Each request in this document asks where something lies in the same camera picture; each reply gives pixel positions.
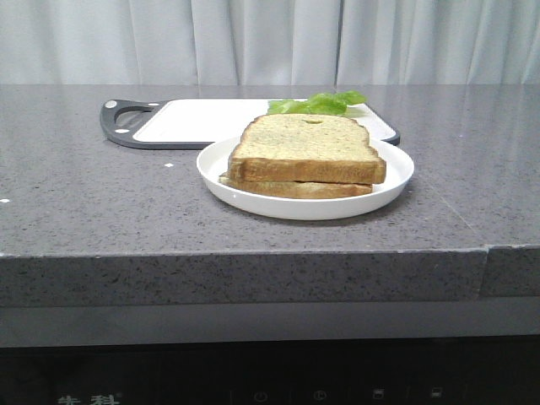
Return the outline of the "bread slice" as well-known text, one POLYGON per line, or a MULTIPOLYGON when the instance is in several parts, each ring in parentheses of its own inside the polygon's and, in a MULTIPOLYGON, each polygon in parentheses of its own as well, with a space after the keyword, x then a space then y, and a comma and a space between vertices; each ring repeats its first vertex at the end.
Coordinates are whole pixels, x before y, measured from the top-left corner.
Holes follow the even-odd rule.
POLYGON ((312 181, 245 181, 231 179, 227 172, 219 182, 232 188, 270 197, 293 199, 334 199, 357 197, 373 192, 372 185, 312 181))
POLYGON ((259 116, 240 136, 228 175, 242 181, 381 184, 386 161, 355 120, 329 115, 259 116))

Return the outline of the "green lettuce leaf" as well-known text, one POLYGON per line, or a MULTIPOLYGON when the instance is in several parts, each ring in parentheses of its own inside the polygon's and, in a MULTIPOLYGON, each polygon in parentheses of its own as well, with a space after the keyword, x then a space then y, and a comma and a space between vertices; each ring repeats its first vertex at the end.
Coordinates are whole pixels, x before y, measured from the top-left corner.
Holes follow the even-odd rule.
POLYGON ((356 90, 341 93, 317 93, 305 100, 269 100, 267 114, 314 114, 342 116, 351 105, 363 104, 367 98, 356 90))

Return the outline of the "white round plate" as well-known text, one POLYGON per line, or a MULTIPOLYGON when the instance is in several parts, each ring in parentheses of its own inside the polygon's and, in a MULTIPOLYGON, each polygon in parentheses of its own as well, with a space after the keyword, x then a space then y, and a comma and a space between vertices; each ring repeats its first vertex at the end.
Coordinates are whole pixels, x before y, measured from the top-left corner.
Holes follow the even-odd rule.
POLYGON ((230 153, 239 141, 238 137, 228 138, 207 146, 197 156, 197 169, 215 197, 248 213, 270 218, 329 220, 370 213, 395 200, 414 173, 414 162, 407 153, 375 139, 370 145, 386 161, 386 179, 375 185, 372 193, 337 199, 269 197, 237 190, 219 182, 219 175, 226 171, 230 153))

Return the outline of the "white cutting board grey rim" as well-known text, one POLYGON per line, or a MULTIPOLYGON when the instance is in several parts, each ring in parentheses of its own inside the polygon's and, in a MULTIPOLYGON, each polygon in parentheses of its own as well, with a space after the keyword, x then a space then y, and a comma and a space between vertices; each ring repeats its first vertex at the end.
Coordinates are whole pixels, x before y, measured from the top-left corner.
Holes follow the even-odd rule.
POLYGON ((200 150, 239 137, 267 113, 265 99, 108 100, 100 125, 114 143, 132 149, 200 150))

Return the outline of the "white curtain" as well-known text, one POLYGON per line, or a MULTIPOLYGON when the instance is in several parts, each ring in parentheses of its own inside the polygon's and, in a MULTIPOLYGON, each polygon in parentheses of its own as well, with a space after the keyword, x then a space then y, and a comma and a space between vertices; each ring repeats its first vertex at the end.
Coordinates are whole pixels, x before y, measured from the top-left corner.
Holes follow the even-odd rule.
POLYGON ((537 84, 536 1, 4 1, 3 84, 537 84))

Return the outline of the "black appliance control panel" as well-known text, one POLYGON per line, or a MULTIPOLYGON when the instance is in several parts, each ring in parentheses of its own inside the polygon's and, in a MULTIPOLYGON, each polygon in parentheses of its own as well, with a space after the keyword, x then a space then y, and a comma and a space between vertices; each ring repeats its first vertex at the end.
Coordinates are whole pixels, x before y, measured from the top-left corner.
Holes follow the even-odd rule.
POLYGON ((538 337, 5 348, 4 404, 536 404, 538 337))

